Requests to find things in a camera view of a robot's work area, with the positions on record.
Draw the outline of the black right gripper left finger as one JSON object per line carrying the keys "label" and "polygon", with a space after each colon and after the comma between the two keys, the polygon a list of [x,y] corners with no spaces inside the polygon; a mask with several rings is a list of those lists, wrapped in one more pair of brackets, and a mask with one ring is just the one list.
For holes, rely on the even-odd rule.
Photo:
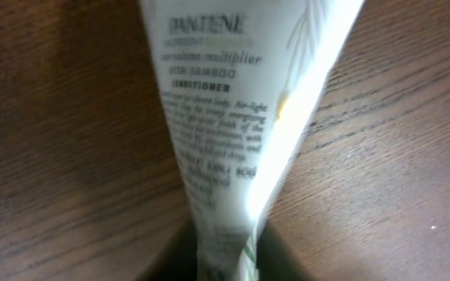
{"label": "black right gripper left finger", "polygon": [[196,281],[197,236],[192,222],[186,222],[170,239],[138,281]]}

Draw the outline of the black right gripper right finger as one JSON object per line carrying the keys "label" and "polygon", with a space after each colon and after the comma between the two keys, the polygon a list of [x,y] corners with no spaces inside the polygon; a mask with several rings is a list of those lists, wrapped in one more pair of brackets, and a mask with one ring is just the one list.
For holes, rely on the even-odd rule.
{"label": "black right gripper right finger", "polygon": [[260,281],[315,281],[268,222],[257,243]]}

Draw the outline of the white conditioner tube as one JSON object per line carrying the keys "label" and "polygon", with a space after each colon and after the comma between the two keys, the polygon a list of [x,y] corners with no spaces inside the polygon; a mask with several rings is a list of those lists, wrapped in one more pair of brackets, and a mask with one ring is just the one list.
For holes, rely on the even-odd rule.
{"label": "white conditioner tube", "polygon": [[257,280],[257,243],[363,0],[143,1],[200,280]]}

